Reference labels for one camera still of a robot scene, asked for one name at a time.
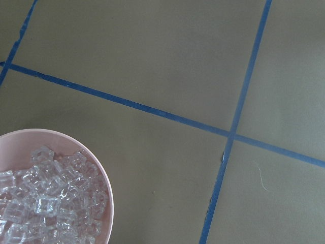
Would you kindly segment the pile of clear ice cubes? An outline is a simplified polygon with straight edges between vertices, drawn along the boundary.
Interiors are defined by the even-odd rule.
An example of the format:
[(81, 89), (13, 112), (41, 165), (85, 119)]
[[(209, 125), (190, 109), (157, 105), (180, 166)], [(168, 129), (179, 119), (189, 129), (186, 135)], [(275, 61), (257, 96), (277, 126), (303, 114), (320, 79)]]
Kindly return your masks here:
[(1, 243), (98, 243), (108, 203), (99, 167), (45, 146), (30, 163), (1, 172)]

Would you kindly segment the pink bowl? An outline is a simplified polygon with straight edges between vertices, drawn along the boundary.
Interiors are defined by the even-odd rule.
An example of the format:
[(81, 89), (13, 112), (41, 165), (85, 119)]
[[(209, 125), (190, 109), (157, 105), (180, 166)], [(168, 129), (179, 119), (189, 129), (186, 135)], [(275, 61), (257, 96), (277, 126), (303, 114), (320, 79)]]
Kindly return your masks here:
[(1, 171), (28, 169), (34, 163), (30, 161), (30, 153), (41, 146), (55, 152), (56, 156), (72, 155), (83, 151), (87, 159), (96, 164), (105, 179), (108, 203), (101, 218), (102, 231), (96, 243), (108, 243), (114, 221), (114, 200), (111, 183), (97, 157), (81, 142), (61, 132), (47, 129), (23, 129), (1, 135)]

